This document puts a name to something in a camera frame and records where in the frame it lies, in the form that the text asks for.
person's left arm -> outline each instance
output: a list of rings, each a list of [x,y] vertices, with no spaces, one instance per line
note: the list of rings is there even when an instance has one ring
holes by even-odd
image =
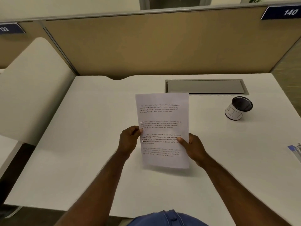
[[[115,154],[55,226],[106,224],[123,166],[135,149],[141,133],[142,129],[139,129],[139,126],[132,126],[122,131]]]

number sign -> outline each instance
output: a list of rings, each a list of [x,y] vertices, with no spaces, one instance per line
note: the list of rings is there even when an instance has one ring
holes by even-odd
[[[261,20],[301,18],[300,5],[268,6]]]
[[[0,35],[13,33],[25,33],[25,31],[18,25],[18,23],[0,23]]]

cylindrical container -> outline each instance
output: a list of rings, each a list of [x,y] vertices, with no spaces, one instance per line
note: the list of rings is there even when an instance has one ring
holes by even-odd
[[[253,103],[248,98],[238,96],[232,99],[231,104],[225,110],[225,115],[233,121],[238,121],[243,117],[244,113],[252,108]]]

sheet of paper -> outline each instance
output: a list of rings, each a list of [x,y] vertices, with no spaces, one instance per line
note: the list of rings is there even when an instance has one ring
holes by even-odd
[[[137,94],[136,105],[144,164],[189,168],[177,137],[188,141],[188,93]]]

black and white cup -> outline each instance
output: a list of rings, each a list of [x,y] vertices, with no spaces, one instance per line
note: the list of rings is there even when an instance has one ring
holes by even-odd
[[[225,110],[225,115],[233,121],[238,121],[243,117],[244,113],[252,108],[253,103],[248,98],[238,96],[232,99],[231,104]]]

